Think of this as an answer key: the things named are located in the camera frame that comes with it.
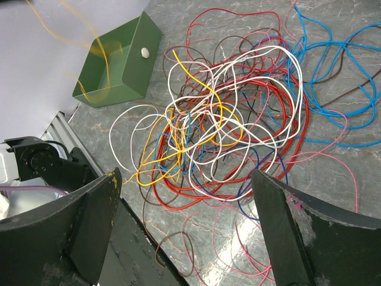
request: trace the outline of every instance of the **gray tabletop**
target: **gray tabletop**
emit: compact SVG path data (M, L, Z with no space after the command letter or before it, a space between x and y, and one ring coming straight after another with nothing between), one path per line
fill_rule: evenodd
M185 33L189 23L203 10L211 7L227 8L241 13L275 10L275 12L283 17L290 4L291 0L152 0L146 12L163 31L164 36L144 100L159 105L167 105L170 102L167 81L164 78L162 68L163 53L168 47L182 45L185 42ZM300 0L298 6L306 16L316 18L328 25L332 29L334 39L337 40L344 40L354 31L381 19L381 3L378 0ZM259 27L274 27L276 25L276 19L270 16L243 18L220 12L211 12L204 16L204 18L201 18L200 21L205 26L195 29L193 38L213 39L195 43L193 46L202 51L207 58L213 56L214 48L219 40L225 36L244 36ZM314 23L307 23L306 27L309 43L327 39L326 31L320 26ZM300 22L294 11L289 16L288 29L297 38L302 35ZM359 35L356 39L358 43L380 46L381 33L373 28ZM227 42L223 45L223 49L231 51L236 43L233 43L233 41ZM302 65L304 78L308 79L311 77L313 67L318 59L317 57L322 51L323 49L316 49L307 55L307 59ZM380 60L376 52L365 51L363 49L353 49L351 51L359 62L366 67L369 74L374 74L380 68ZM335 52L334 50L330 51L328 58L332 58ZM317 86L316 94L321 102L328 102L330 99L361 84L364 82L364 79L364 75L355 68L349 59L345 58L342 73L335 79ZM183 78L180 75L177 78L175 76L173 80L174 88L179 88L182 85L182 80ZM376 86L380 86L380 79L376 78L375 83ZM357 91L330 105L328 108L346 112L358 109L366 104L368 104L367 98L361 91ZM136 103L127 102L92 109L80 104L78 111L71 121L74 131L105 171L118 166L111 154L108 143L110 126L121 112L133 105L136 105ZM142 116L150 112L152 112L151 109L137 108L121 118L113 130L112 140L115 152L125 166L131 166L129 140L132 129ZM353 117L350 119L350 124L365 123L370 116L371 112L366 112L361 116ZM307 133L309 138L333 140L341 132L341 129L331 124L323 116L312 114L310 122ZM375 141L381 139L380 130L380 116L376 113L376 118L370 126L347 132L343 142L347 144L360 144ZM146 132L138 133L133 143L135 160L139 159L138 156L142 151L146 138ZM307 142L302 146L303 151L316 151L322 148L321 144ZM326 152L341 159L352 169L358 184L360 213L381 218L381 192L379 191L381 152L379 151L379 145L367 148L331 147ZM232 164L230 161L222 164L223 166L220 166L221 170L231 169L230 164ZM131 173L123 171L123 175L125 178L129 178ZM331 158L318 156L312 160L297 164L289 172L289 179L290 184L301 191L336 206L352 211L355 210L355 191L351 175L342 164ZM173 197L173 194L166 190L162 183L158 184L158 189L163 198L171 199ZM221 191L236 192L237 186L226 186ZM136 180L131 181L123 187L122 196L131 205L136 214L142 218L143 199L140 196ZM178 198L174 205L180 206L187 202L189 201L184 198ZM255 212L255 206L252 201L246 202L244 208ZM242 247L238 243L235 231L236 223L241 240L248 246L249 252L263 264L268 264L268 256L262 233L249 219L230 209L221 210L216 224L214 239L216 251L214 251L212 244L216 209L209 208L202 203L177 212L164 209L163 207L147 206L145 219L150 233L157 241L160 241L166 235L179 231L184 219L197 211L199 213L187 223L186 232L190 235L195 248L196 268L205 283L209 286L257 285L262 280L262 276L245 276L232 271L216 255L217 253L227 265L234 266L248 273L254 273L245 253L242 251ZM184 251L184 246L179 236L173 237L170 241L164 243L163 249L180 271L183 273L189 271L191 263ZM194 273L187 280L190 285L202 285ZM266 281L263 285L270 284L270 281Z

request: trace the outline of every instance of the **purple wire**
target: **purple wire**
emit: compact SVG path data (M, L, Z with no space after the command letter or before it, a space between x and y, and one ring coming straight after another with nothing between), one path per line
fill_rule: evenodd
M55 192L60 195L67 195L65 191L53 188L51 186L0 186L0 191L48 191Z

